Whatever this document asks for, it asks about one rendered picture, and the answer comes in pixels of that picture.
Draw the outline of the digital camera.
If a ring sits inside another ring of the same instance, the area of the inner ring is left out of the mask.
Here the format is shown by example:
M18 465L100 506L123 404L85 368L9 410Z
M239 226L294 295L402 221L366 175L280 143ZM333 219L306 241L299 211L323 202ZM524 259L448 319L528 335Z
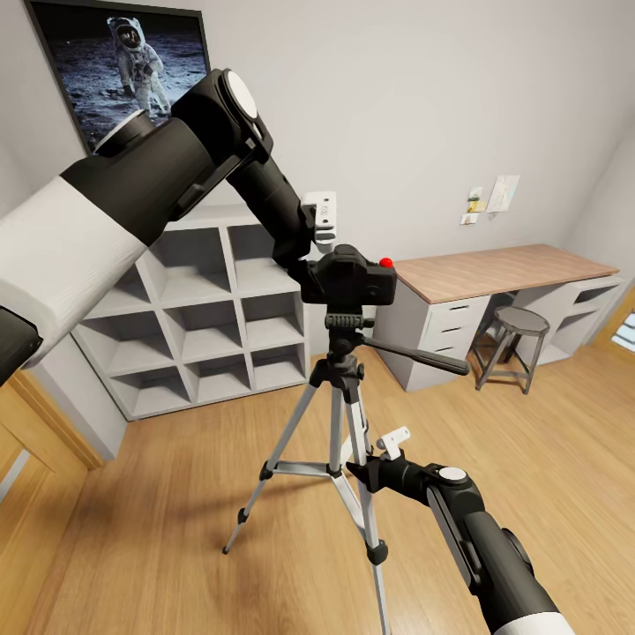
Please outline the digital camera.
M337 245L319 260L308 260L325 293L315 295L301 287L301 299L307 304L377 305L393 304L397 271L390 258L379 264L368 260L351 244Z

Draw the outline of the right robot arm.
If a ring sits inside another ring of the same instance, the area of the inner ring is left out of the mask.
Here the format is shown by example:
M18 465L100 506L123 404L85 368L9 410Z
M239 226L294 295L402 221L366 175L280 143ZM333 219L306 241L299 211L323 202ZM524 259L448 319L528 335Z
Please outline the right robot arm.
M472 596L478 596L491 635L575 635L546 590L522 543L485 511L482 494L463 469L406 460L398 447L406 426L376 442L385 450L365 466L346 467L367 490L393 489L430 506Z

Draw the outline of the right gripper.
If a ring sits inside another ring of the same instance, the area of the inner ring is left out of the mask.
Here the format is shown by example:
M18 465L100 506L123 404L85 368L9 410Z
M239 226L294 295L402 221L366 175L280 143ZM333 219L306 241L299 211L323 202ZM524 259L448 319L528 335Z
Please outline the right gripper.
M367 490L372 494L388 487L409 497L404 490L404 473L409 466L416 463L406 460L404 450L399 450L400 456L394 460L381 460L378 456L367 455L365 466L347 461L346 467L360 482L366 483Z

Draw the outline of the camera tripod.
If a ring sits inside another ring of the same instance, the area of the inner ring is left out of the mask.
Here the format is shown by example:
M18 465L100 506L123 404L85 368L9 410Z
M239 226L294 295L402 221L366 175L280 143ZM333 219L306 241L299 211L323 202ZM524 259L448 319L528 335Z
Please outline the camera tripod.
M310 375L310 381L305 387L270 459L265 461L261 468L258 486L255 488L246 508L242 508L238 512L238 525L228 545L223 548L222 553L225 555L228 553L242 524L246 522L250 509L258 498L266 480L272 478L273 474L328 477L338 490L341 499L365 541L367 558L372 563L382 633L383 635L392 635L381 570L381 563L386 560L389 553L385 541L378 539L377 536L372 493L367 490L366 483L362 483L357 479L360 503L342 472L352 453L355 463L351 464L362 464L362 466L365 466L367 464L367 455L373 456L374 451L374 446L370 444L369 423L365 417L360 390L360 380L363 380L364 377L364 364L361 363L357 367L357 357L350 353L355 350L355 347L366 345L383 349L396 355L404 355L417 361L417 363L424 363L430 367L447 370L461 376L469 374L471 367L468 362L462 359L459 360L421 349L409 349L382 340L365 337L361 330L364 327L373 328L375 318L364 318L362 306L363 303L362 305L326 304L325 327L329 330L329 353L327 353L326 359L317 361ZM332 387L329 463L278 460L323 380L330 381ZM346 404L350 435L341 447L344 404Z

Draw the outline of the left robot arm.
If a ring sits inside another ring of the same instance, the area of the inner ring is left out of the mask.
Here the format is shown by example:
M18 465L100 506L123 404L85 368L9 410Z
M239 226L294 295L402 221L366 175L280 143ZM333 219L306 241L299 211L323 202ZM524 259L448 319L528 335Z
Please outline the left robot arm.
M299 198L232 70L203 77L156 126L145 109L0 220L0 387L37 366L154 244L225 179L274 238L273 259L315 295L311 243L336 245L336 193Z

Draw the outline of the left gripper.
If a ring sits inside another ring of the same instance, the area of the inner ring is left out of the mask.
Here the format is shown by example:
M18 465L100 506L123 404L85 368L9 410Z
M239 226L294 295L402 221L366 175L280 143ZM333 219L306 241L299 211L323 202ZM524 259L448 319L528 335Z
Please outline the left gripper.
M300 208L301 199L286 176L279 188L268 198L249 205L251 211L274 238L273 259L288 269L289 277L315 295L325 291L310 268L307 255L314 242L314 228L308 228Z

